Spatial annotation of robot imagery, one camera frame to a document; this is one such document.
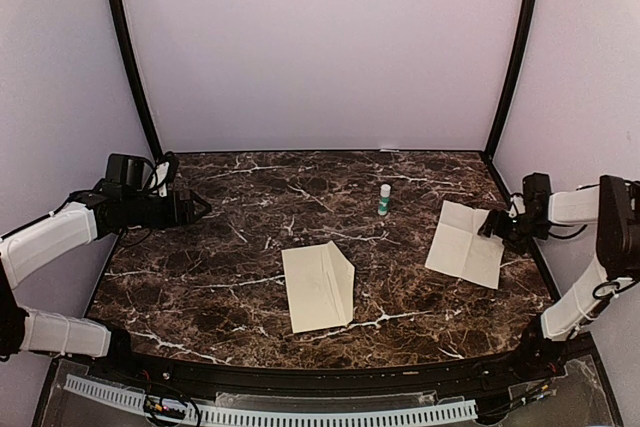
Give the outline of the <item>beige paper envelope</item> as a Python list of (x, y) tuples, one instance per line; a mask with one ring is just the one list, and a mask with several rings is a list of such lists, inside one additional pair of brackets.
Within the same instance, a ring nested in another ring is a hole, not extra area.
[(333, 241), (283, 250), (281, 256), (295, 334), (353, 321), (355, 267)]

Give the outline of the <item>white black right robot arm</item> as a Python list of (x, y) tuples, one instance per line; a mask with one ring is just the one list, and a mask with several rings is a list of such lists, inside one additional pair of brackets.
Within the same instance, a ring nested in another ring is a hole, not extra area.
[(525, 328), (510, 371), (534, 379), (557, 362), (568, 341), (590, 326), (621, 294), (639, 284), (639, 183), (602, 175), (586, 186), (555, 191), (550, 176), (533, 173), (505, 210), (492, 210), (478, 230), (522, 253), (535, 241), (570, 243), (595, 234), (592, 257), (559, 300)]

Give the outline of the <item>white spare paper sheet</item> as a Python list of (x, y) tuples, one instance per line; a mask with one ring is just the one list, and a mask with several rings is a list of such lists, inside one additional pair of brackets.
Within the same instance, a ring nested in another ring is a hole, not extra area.
[(479, 234), (488, 210), (444, 201), (425, 267), (497, 289), (504, 252), (502, 241)]

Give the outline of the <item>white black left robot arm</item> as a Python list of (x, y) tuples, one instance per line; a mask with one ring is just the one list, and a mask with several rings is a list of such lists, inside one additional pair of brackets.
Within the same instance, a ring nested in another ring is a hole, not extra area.
[(212, 207), (198, 194), (173, 188), (178, 166), (171, 152), (157, 163), (113, 153), (93, 188), (72, 192), (58, 208), (2, 236), (2, 361), (23, 351), (80, 355), (101, 358), (103, 368), (120, 383), (140, 376), (141, 362), (130, 353), (125, 330), (22, 306), (14, 292), (37, 270), (80, 246), (134, 227), (166, 230), (208, 215)]

